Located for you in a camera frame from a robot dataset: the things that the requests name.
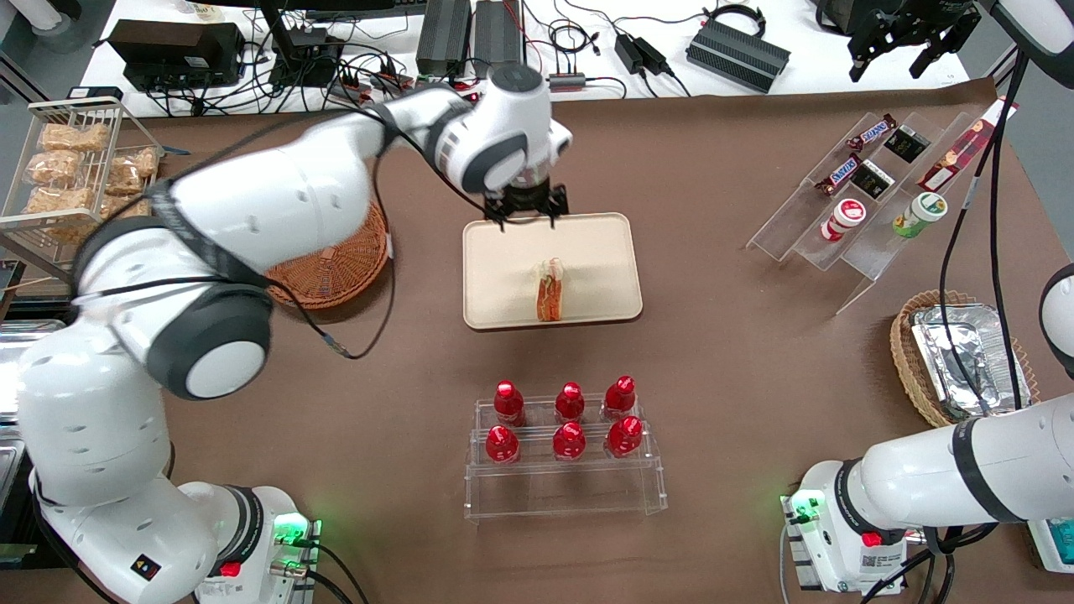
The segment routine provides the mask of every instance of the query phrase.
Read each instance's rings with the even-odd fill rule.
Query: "wire basket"
[[[958,291],[947,290],[947,304],[972,304],[976,299]],[[950,417],[937,398],[932,389],[932,380],[929,378],[928,369],[917,351],[917,343],[914,334],[910,330],[910,315],[920,308],[935,306],[940,303],[940,290],[924,291],[911,298],[899,311],[899,314],[891,321],[891,358],[895,360],[895,368],[899,372],[899,379],[902,387],[914,403],[917,413],[934,428],[952,426],[956,419]],[[1036,387],[1036,377],[1029,366],[1026,351],[1018,345],[1018,341],[1011,339],[1011,347],[1014,349],[1018,363],[1021,364],[1022,374],[1026,377],[1026,385],[1029,389],[1029,398],[1032,401],[1040,400],[1041,391]]]
[[[376,281],[388,262],[391,242],[384,217],[369,205],[365,224],[338,245],[277,264],[265,276],[286,285],[304,308],[319,311],[353,299]],[[277,302],[293,306],[276,287],[268,293]]]
[[[103,221],[102,204],[112,160],[122,155],[134,155],[139,150],[153,148],[159,161],[164,149],[157,140],[117,99],[99,97],[90,99],[66,99],[31,103],[29,112],[33,115],[18,168],[26,167],[31,157],[38,153],[38,142],[45,126],[60,124],[77,128],[103,126],[107,129],[106,142],[99,150],[84,152],[84,158],[74,178],[73,187],[91,191],[90,201],[84,207],[57,210],[25,214],[27,201],[34,185],[24,183],[20,177],[14,178],[0,214],[0,247],[15,254],[27,263],[41,269],[46,274],[70,283],[71,263],[77,249],[77,242],[58,233],[87,233]],[[137,127],[144,140],[132,146],[117,147],[124,120],[130,120]],[[156,181],[156,174],[146,177],[143,186],[148,187]]]

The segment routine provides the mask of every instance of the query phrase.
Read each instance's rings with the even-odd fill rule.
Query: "foil container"
[[[943,411],[956,421],[1015,411],[1014,386],[996,308],[985,304],[948,304],[947,321],[954,346],[947,340],[939,305],[910,315],[914,341]],[[970,383],[962,376],[956,355]],[[1029,386],[1021,365],[1016,363],[1016,369],[1021,400],[1028,406],[1032,404]]]

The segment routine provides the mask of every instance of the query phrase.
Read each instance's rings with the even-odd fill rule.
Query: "black box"
[[[489,76],[492,69],[522,63],[522,9],[519,0],[478,0],[474,12],[474,73]]]
[[[418,39],[418,71],[426,75],[460,73],[469,45],[469,0],[430,0]]]
[[[233,23],[187,24],[119,19],[107,43],[141,91],[238,83],[246,40]]]

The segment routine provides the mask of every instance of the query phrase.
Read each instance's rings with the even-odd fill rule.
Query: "power cord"
[[[328,589],[332,593],[332,595],[336,596],[336,600],[339,601],[339,604],[354,604],[353,602],[350,601],[350,598],[347,598],[347,594],[344,593],[342,589],[339,589],[339,586],[337,586],[332,581],[332,579],[325,577],[324,575],[318,573],[317,571],[306,571],[306,578],[313,579],[314,581],[324,586],[324,588]]]

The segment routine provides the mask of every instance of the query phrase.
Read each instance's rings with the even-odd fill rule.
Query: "woven basket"
[[[971,304],[976,299],[947,290],[948,304]],[[895,368],[899,371],[899,379],[906,390],[906,396],[914,403],[917,413],[935,428],[950,426],[956,422],[940,404],[935,392],[932,390],[932,379],[929,378],[928,369],[917,350],[917,343],[914,334],[910,331],[910,314],[919,308],[935,306],[940,303],[940,290],[925,291],[913,297],[902,306],[902,311],[891,322],[891,358],[895,359]],[[1040,399],[1041,392],[1036,388],[1036,378],[1033,370],[1030,369],[1026,359],[1026,351],[1018,345],[1018,341],[1011,339],[1011,346],[1014,348],[1015,357],[1021,364],[1021,371],[1026,376],[1026,385],[1029,387],[1030,400]]]
[[[338,306],[369,287],[388,262],[388,231],[376,204],[369,205],[365,224],[338,245],[288,260],[265,273],[288,286],[304,308]],[[277,302],[294,306],[278,288],[268,288]]]

